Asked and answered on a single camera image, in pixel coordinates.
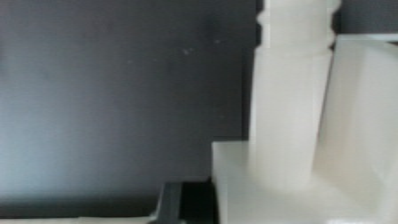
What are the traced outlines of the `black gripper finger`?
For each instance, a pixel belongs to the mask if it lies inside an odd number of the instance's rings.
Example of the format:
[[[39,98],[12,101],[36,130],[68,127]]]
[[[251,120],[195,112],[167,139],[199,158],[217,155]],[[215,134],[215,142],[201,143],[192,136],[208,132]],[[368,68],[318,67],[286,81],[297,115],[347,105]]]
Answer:
[[[215,224],[215,187],[210,182],[169,182],[149,224]]]

